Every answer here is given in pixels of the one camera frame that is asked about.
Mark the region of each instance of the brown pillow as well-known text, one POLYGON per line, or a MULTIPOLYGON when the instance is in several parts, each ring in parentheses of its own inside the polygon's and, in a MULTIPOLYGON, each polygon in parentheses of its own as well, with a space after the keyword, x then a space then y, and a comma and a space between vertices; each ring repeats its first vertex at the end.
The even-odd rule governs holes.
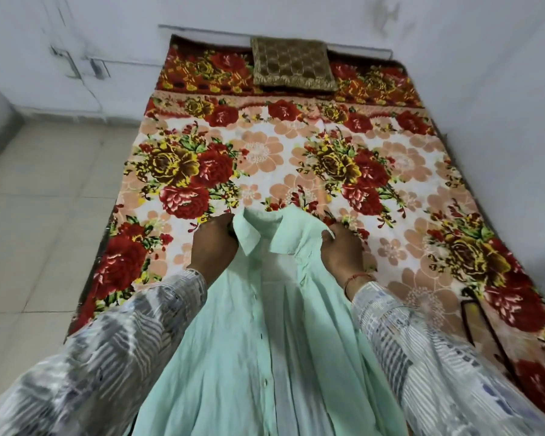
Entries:
POLYGON ((254 83, 264 86, 337 91, 327 45, 307 39, 250 39, 254 55, 254 83))

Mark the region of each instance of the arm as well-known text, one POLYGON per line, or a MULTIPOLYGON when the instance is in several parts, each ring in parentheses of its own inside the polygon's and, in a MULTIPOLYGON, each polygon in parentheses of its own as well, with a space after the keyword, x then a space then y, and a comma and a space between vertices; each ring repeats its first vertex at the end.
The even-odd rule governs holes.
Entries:
POLYGON ((238 244, 232 215, 204 223, 192 263, 69 337, 0 396, 0 435, 123 435, 238 244))
POLYGON ((321 257, 345 295, 415 434, 545 435, 545 415, 466 342, 363 273, 361 241, 332 226, 321 257))

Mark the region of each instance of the hand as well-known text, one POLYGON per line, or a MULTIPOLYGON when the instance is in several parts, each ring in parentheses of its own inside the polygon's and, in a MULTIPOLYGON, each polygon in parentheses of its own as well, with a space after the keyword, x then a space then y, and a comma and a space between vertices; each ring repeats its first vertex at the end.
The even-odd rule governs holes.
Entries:
POLYGON ((209 286, 233 261, 238 241, 228 234, 233 214, 224 213, 200 225, 194 233, 189 268, 200 272, 209 286))
MULTIPOLYGON (((327 231, 321 233, 321 260, 339 286, 344 287, 349 277, 365 272, 362 241, 341 223, 334 223, 329 229, 335 234, 335 238, 327 231)), ((350 281, 346 293, 349 300, 371 280, 372 278, 363 276, 350 281)))

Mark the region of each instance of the tiled floor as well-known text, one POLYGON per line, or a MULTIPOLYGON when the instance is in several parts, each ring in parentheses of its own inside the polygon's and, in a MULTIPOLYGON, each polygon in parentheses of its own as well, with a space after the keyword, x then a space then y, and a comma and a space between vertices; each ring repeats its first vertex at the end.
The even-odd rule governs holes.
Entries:
POLYGON ((0 156, 0 393, 63 343, 136 135, 35 122, 0 156))

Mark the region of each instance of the bed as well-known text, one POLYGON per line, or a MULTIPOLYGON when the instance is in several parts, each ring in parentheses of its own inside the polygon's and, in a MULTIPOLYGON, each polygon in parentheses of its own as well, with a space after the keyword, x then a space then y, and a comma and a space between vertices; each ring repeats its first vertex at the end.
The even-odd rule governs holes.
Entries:
POLYGON ((263 89, 250 49, 173 37, 69 333, 185 267, 211 215, 297 205, 355 231, 381 284, 545 412, 545 300, 481 216, 406 70, 329 60, 334 94, 263 89))

